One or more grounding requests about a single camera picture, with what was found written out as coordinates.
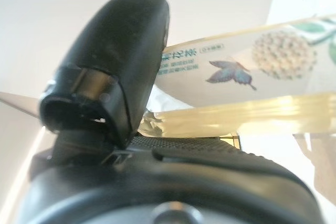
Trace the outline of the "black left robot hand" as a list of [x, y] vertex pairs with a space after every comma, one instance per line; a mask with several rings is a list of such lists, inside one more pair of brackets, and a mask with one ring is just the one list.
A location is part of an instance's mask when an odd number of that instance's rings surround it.
[[166, 0], [110, 0], [39, 102], [54, 146], [33, 156], [17, 223], [323, 223], [307, 185], [217, 138], [137, 133], [169, 29]]

